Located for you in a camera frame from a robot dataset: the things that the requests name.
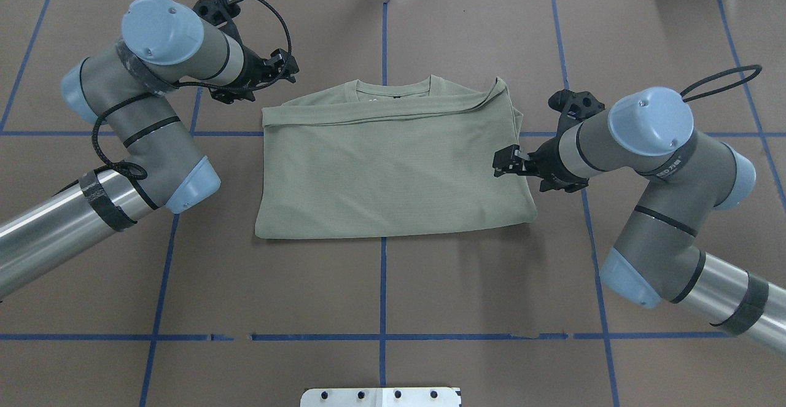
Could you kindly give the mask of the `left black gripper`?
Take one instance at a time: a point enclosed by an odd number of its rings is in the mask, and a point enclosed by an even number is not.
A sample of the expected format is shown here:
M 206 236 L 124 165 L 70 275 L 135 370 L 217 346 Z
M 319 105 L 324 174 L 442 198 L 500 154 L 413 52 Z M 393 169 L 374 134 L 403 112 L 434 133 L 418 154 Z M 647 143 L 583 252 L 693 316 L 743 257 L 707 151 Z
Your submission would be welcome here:
M 254 91 L 275 79 L 294 83 L 300 72 L 297 60 L 279 48 L 269 58 L 261 58 L 248 49 L 232 50 L 221 73 L 209 80 L 212 99 L 231 104 L 235 101 L 255 101 Z

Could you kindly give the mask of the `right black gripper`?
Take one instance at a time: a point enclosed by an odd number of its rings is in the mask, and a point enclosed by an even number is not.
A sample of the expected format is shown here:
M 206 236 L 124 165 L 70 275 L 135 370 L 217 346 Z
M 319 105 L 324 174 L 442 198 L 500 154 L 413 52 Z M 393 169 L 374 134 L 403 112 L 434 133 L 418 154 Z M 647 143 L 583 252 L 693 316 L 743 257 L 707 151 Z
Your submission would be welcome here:
M 588 186 L 589 179 L 572 174 L 559 156 L 558 138 L 545 141 L 536 152 L 525 152 L 519 144 L 497 150 L 493 158 L 494 177 L 514 174 L 541 179 L 539 191 L 563 190 L 574 193 Z

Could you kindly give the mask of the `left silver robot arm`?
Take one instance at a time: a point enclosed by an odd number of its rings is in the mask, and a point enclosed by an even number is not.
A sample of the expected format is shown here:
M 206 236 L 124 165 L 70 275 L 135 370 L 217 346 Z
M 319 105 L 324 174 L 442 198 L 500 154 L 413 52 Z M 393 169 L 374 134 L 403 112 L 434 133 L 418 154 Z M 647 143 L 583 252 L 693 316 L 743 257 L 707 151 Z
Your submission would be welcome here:
M 244 1 L 135 0 L 120 38 L 64 75 L 62 97 L 91 124 L 102 164 L 2 224 L 3 298 L 156 209 L 180 214 L 218 191 L 216 170 L 166 96 L 202 87 L 230 104 L 294 82 L 291 46 L 262 58 L 243 43 L 234 18 Z

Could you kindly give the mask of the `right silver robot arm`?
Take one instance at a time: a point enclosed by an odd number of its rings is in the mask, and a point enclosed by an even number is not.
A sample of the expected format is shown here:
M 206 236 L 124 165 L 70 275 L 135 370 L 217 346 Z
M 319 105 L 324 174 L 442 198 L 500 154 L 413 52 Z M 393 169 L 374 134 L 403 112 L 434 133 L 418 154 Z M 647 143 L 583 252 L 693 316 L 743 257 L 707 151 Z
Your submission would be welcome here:
M 752 162 L 695 127 L 680 93 L 651 87 L 611 107 L 591 93 L 557 91 L 548 107 L 558 129 L 536 152 L 497 150 L 494 175 L 538 177 L 543 192 L 577 192 L 621 168 L 647 186 L 599 269 L 601 282 L 644 308 L 661 301 L 714 328 L 784 355 L 784 289 L 696 247 L 711 211 L 737 206 L 754 189 Z

